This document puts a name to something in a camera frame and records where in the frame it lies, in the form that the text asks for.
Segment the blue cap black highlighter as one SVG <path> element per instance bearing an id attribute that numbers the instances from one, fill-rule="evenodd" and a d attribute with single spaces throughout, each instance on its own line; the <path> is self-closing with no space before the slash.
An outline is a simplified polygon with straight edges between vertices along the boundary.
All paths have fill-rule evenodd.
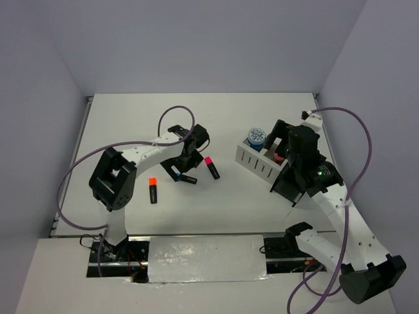
<path id="1" fill-rule="evenodd" d="M 180 182 L 184 182 L 184 183 L 189 183 L 189 184 L 196 184 L 197 183 L 197 178 L 188 176 L 186 174 L 183 173 L 175 173 L 177 175 L 177 180 Z"/>

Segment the blue splash-label round jar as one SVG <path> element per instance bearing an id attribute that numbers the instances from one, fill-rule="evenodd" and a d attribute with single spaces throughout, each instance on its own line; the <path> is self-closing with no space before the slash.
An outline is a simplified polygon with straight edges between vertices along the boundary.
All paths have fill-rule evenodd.
<path id="1" fill-rule="evenodd" d="M 247 142 L 252 149 L 260 152 L 264 148 L 266 142 L 265 131 L 260 128 L 250 129 L 247 136 Z"/>

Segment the pink cap crayon tube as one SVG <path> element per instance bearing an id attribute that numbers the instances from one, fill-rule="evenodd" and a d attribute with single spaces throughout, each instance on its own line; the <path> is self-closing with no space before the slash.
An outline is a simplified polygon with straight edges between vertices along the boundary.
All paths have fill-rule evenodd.
<path id="1" fill-rule="evenodd" d="M 274 153 L 274 157 L 273 157 L 273 161 L 277 164 L 282 164 L 284 162 L 285 158 L 283 158 L 282 156 L 280 156 L 277 153 Z"/>

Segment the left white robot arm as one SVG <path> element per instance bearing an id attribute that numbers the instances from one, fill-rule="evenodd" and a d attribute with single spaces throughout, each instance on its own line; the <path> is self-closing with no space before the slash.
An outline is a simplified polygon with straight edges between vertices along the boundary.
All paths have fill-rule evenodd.
<path id="1" fill-rule="evenodd" d="M 89 180 L 93 197 L 108 212 L 102 254 L 114 261 L 127 256 L 125 207 L 134 195 L 136 179 L 148 169 L 160 165 L 173 181 L 180 181 L 184 173 L 198 167 L 204 160 L 198 149 L 209 138 L 206 128 L 199 124 L 192 130 L 175 125 L 149 144 L 122 151 L 111 147 L 104 151 Z"/>

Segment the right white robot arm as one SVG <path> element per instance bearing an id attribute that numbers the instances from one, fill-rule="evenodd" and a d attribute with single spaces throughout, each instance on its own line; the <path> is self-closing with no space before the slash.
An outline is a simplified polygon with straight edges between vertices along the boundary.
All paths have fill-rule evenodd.
<path id="1" fill-rule="evenodd" d="M 267 137 L 265 148 L 276 139 L 275 153 L 285 160 L 271 191 L 297 204 L 303 196 L 311 198 L 325 213 L 346 248 L 322 238 L 306 222 L 285 231 L 285 250 L 292 256 L 302 252 L 314 257 L 330 270 L 338 270 L 345 295 L 361 304 L 392 288 L 407 268 L 400 255 L 392 255 L 376 238 L 356 206 L 346 199 L 348 188 L 336 167 L 318 150 L 319 133 L 303 122 L 292 126 L 278 120 Z"/>

